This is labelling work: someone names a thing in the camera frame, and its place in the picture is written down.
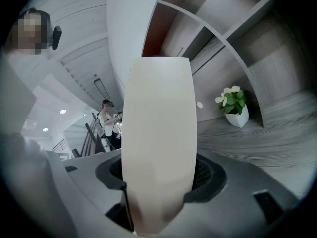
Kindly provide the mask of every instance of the white vase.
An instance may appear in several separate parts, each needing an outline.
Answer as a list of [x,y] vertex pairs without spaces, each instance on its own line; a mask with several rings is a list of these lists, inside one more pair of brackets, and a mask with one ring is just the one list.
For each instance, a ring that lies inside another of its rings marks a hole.
[[188,58],[135,59],[123,113],[122,174],[131,217],[139,236],[152,237],[182,209],[193,186],[197,120]]
[[242,109],[242,113],[239,114],[225,114],[229,123],[231,123],[233,126],[242,128],[247,121],[249,120],[249,111],[247,108],[247,105],[244,106],[244,108]]

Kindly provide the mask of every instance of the potted plant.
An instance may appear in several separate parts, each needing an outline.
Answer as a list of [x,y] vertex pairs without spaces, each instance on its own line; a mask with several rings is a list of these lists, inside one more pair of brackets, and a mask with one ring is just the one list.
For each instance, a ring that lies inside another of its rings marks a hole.
[[225,114],[229,123],[233,126],[242,128],[249,119],[249,112],[246,105],[246,97],[240,86],[225,88],[221,97],[216,98],[220,103],[219,109]]

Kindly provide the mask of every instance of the black pants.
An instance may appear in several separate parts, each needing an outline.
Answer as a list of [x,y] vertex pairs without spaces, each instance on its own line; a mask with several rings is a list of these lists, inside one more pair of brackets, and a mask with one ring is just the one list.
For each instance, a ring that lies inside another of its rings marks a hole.
[[111,143],[111,145],[113,145],[115,149],[121,148],[121,135],[120,135],[120,139],[117,138],[118,135],[120,134],[112,132],[112,136],[107,137],[108,141]]

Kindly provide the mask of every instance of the white shirt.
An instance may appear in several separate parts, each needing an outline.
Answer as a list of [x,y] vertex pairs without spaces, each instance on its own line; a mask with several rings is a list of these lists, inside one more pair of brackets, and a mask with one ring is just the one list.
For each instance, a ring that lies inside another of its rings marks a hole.
[[119,133],[118,128],[116,126],[116,121],[112,122],[109,125],[104,124],[105,121],[110,119],[113,119],[113,117],[111,117],[111,115],[109,115],[106,111],[101,110],[99,112],[99,121],[107,137],[110,137],[112,135],[112,132]]

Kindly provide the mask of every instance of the flower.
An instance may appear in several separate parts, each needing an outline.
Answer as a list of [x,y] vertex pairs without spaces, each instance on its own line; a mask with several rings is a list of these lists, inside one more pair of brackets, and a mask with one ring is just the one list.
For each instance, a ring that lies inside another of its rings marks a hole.
[[234,86],[232,86],[232,88],[225,88],[224,90],[223,90],[225,93],[237,93],[237,92],[239,92],[240,91],[240,86],[237,86],[237,85],[234,85]]
[[232,91],[232,93],[237,93],[237,92],[239,92],[240,91],[240,86],[232,86],[232,88],[231,88],[231,91]]
[[227,97],[225,97],[224,93],[221,94],[221,97],[216,98],[217,103],[220,103],[222,101],[223,101],[222,105],[226,106],[228,99],[227,99]]

